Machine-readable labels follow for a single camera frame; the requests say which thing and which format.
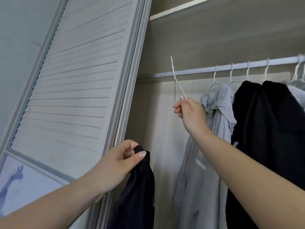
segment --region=painted nail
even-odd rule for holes
[[[142,152],[140,152],[140,158],[145,157],[145,155],[146,155],[146,151],[142,151]]]

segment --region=wardrobe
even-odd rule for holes
[[[62,0],[7,133],[2,165],[12,156],[66,183],[112,146],[135,140],[151,152],[154,226],[175,228],[171,198],[189,135],[173,113],[182,92],[170,56],[185,94],[199,101],[214,71],[196,69],[304,53],[304,4]],[[271,66],[267,80],[291,80],[296,63]],[[262,81],[263,67],[250,68],[249,80]],[[246,70],[233,70],[234,92]],[[229,83],[229,73],[216,72],[217,83]],[[77,228],[105,229],[123,188],[124,182],[85,212]]]

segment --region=black garment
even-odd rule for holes
[[[135,154],[144,149],[138,145]],[[155,178],[149,152],[131,171],[130,178],[113,208],[108,229],[152,229],[155,215]]]
[[[305,113],[286,85],[244,82],[235,94],[232,143],[305,190]],[[228,229],[258,228],[229,190]]]

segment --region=white label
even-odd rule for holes
[[[236,146],[238,145],[238,142],[234,142],[233,146],[236,148]]]
[[[195,161],[203,170],[206,170],[206,166],[202,164],[197,158],[195,158]]]

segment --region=metal clothes rail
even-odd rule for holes
[[[241,69],[247,69],[250,68],[259,68],[259,67],[265,67],[267,65],[269,66],[279,66],[279,65],[286,65],[286,64],[295,64],[295,63],[302,63],[305,62],[305,56],[304,55],[297,55],[293,57],[287,57],[287,58],[280,58],[280,59],[265,59],[261,61],[256,62],[243,62],[243,63],[236,63],[233,64],[233,70],[241,70]],[[190,74],[201,74],[201,73],[211,73],[215,72],[216,67],[205,67],[205,68],[196,68],[196,69],[189,69],[189,70],[180,70],[175,71],[175,75],[190,75]],[[230,71],[232,69],[232,64],[230,65],[222,65],[217,66],[217,72],[219,71]],[[156,73],[151,75],[139,75],[138,80],[143,79],[153,79],[153,78],[163,78],[163,77],[171,77],[173,76],[173,72],[163,72],[163,73]]]

